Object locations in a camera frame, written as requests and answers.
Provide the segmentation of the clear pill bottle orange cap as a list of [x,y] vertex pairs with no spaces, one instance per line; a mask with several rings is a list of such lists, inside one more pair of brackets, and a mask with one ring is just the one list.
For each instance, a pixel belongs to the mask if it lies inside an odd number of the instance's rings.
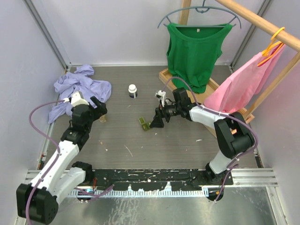
[[100,121],[101,123],[107,122],[107,115],[106,115],[106,114],[105,114],[105,115],[102,115],[102,116],[99,118],[99,121]]

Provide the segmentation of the green pill organizer box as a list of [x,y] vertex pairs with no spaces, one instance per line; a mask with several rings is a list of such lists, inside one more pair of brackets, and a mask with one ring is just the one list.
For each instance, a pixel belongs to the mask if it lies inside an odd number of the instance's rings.
[[143,131],[150,130],[150,124],[151,124],[151,122],[146,122],[143,117],[140,117],[138,120],[140,122],[140,125],[141,125]]

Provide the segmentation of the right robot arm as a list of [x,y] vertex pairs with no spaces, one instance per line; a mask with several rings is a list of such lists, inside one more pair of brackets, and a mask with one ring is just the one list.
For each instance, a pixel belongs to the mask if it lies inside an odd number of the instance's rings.
[[181,116],[188,121],[198,122],[215,130],[219,151],[206,165],[204,176],[208,183],[215,185],[222,179],[236,157],[250,149],[255,144],[255,138],[248,127],[244,126],[243,116],[239,112],[223,114],[211,110],[198,102],[192,102],[184,88],[175,89],[174,100],[166,97],[166,92],[159,90],[155,97],[159,106],[150,128],[163,128],[164,122],[173,116]]

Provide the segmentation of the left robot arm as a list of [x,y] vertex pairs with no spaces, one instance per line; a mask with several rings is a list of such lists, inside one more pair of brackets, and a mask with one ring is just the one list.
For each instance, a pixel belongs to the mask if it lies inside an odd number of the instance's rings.
[[59,102],[69,102],[72,106],[69,126],[60,142],[55,143],[56,151],[39,174],[16,190],[18,216],[25,218],[29,225],[33,221],[50,224],[59,205],[73,189],[94,181],[92,165],[88,163],[75,162],[66,175],[63,173],[88,141],[93,122],[107,114],[106,104],[95,96],[86,101],[80,92]]

